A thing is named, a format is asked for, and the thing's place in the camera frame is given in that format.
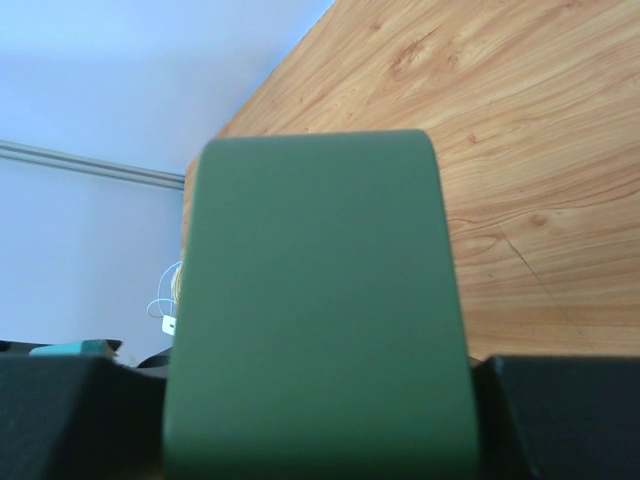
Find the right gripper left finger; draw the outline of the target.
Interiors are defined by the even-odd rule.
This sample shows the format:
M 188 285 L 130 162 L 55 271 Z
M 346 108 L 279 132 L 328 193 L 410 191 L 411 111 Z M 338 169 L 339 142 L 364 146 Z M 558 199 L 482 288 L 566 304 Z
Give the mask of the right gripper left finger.
M 164 478 L 165 386 L 102 356 L 3 355 L 2 478 Z

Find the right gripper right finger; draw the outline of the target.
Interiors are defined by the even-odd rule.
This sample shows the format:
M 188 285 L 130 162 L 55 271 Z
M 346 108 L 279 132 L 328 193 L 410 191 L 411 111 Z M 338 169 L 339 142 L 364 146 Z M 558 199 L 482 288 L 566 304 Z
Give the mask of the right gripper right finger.
M 638 478 L 638 358 L 493 356 L 472 377 L 482 478 Z

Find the teal charger plug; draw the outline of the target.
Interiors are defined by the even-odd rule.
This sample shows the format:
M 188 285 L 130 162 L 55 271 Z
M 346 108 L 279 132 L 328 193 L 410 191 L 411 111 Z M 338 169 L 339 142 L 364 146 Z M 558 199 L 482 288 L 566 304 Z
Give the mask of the teal charger plug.
M 43 345 L 30 350 L 30 356 L 98 355 L 114 358 L 120 348 L 120 340 L 91 339 L 64 344 Z

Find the green power strip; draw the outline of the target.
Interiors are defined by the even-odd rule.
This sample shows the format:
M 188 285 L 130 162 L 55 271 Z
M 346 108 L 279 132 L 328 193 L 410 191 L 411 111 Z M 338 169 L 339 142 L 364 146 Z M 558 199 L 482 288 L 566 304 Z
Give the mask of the green power strip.
M 170 479 L 475 479 L 478 421 L 420 130 L 221 138 L 195 176 Z

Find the white charger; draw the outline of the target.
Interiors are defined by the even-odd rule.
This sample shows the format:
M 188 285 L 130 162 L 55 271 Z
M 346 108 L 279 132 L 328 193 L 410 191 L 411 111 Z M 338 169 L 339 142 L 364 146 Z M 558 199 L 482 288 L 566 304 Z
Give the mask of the white charger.
M 176 328 L 176 318 L 172 315 L 163 315 L 162 322 L 161 322 L 162 332 L 167 335 L 174 336 L 175 328 Z

